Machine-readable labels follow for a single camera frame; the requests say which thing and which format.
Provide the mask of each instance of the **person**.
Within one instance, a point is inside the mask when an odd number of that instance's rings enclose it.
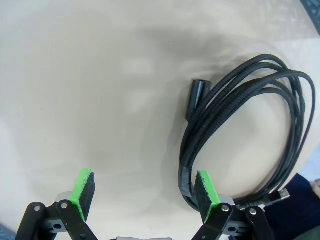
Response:
[[[285,187],[290,197],[264,208],[276,240],[320,240],[320,179],[296,174]]]

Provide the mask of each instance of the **navy blue fabric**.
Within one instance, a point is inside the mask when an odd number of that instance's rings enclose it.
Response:
[[[285,188],[291,197],[264,209],[276,240],[293,240],[320,226],[320,199],[308,180],[296,174]]]

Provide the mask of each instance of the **black cable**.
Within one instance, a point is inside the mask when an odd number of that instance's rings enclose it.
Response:
[[[275,73],[241,84],[246,77],[261,69],[271,69]],[[289,81],[289,88],[278,81],[283,78]],[[304,134],[305,99],[299,78],[304,78],[308,81],[312,92],[311,113]],[[194,187],[191,183],[191,174],[192,166],[198,153],[207,140],[242,105],[249,99],[261,94],[278,94],[286,100],[291,117],[288,141],[274,174],[265,186],[256,193],[235,199],[235,204],[252,204],[263,199],[271,191],[278,191],[295,167],[314,117],[316,104],[315,86],[307,74],[288,69],[285,63],[276,56],[270,54],[259,55],[243,63],[225,76],[199,101],[198,106],[189,116],[188,126],[180,148],[178,180],[183,198],[195,210],[198,211],[198,204]]]

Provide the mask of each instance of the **white table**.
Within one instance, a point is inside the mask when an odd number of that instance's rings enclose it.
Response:
[[[191,79],[216,84],[262,53],[320,89],[320,36],[300,1],[1,1],[0,221],[17,230],[30,202],[52,204],[92,168],[88,224],[99,239],[191,239],[201,218],[177,181]],[[320,142],[317,97],[295,172]],[[279,160],[287,111],[273,94],[252,99],[193,169],[208,170],[220,194],[249,193]]]

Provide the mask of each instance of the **screw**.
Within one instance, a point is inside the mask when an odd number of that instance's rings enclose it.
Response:
[[[254,208],[250,208],[249,213],[250,213],[251,215],[256,215],[256,214],[257,214],[257,211],[256,211]]]
[[[66,204],[65,202],[61,204],[62,209],[66,209],[67,207],[68,207],[68,204]]]
[[[229,211],[229,207],[227,205],[222,205],[221,209],[224,212],[228,212]]]

